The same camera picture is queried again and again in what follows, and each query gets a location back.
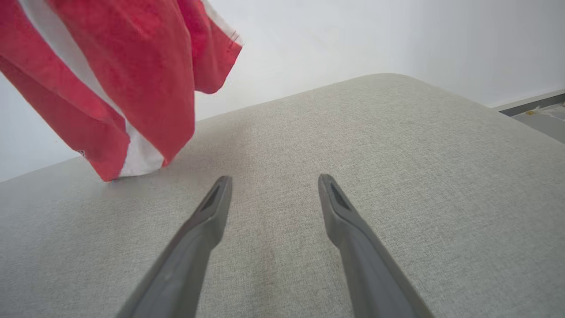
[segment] gray plastic arm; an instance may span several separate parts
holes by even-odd
[[[356,318],[433,317],[337,182],[320,175],[325,229],[340,250]]]
[[[194,317],[210,252],[220,242],[232,178],[220,177],[116,317]]]

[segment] white stripe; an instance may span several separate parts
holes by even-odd
[[[228,25],[228,23],[216,12],[216,10],[214,10],[208,0],[200,1],[204,5],[204,10],[206,11],[208,18],[210,18],[210,20],[212,20],[212,22],[214,22],[224,32],[224,34],[230,38],[230,40],[239,44],[239,46],[243,46],[244,43],[237,32]]]
[[[125,131],[129,135],[129,145],[120,177],[147,174],[159,169],[163,165],[163,155],[131,125],[121,109],[106,94],[86,57],[59,16],[53,12],[45,0],[18,1],[29,21],[71,72],[124,118]]]

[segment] gray upholstered cushion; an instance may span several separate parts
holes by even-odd
[[[110,317],[223,174],[199,317],[348,317],[316,189],[332,174],[437,317],[565,312],[565,145],[400,75],[213,117],[167,168],[73,159],[0,184],[2,316]]]

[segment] baseboard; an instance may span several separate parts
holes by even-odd
[[[503,110],[515,108],[515,107],[518,107],[518,106],[523,106],[523,105],[530,104],[530,103],[533,103],[533,102],[538,102],[538,101],[541,101],[541,100],[544,100],[544,99],[547,99],[547,98],[551,98],[551,97],[555,97],[555,96],[559,96],[559,95],[562,95],[562,94],[565,94],[565,88],[558,89],[557,91],[551,91],[551,92],[544,93],[544,94],[541,94],[541,95],[523,98],[521,100],[509,102],[509,103],[504,104],[504,105],[493,107],[492,109],[502,112]]]

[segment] floor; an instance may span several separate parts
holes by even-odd
[[[565,144],[565,105],[561,103],[529,110],[512,118]]]

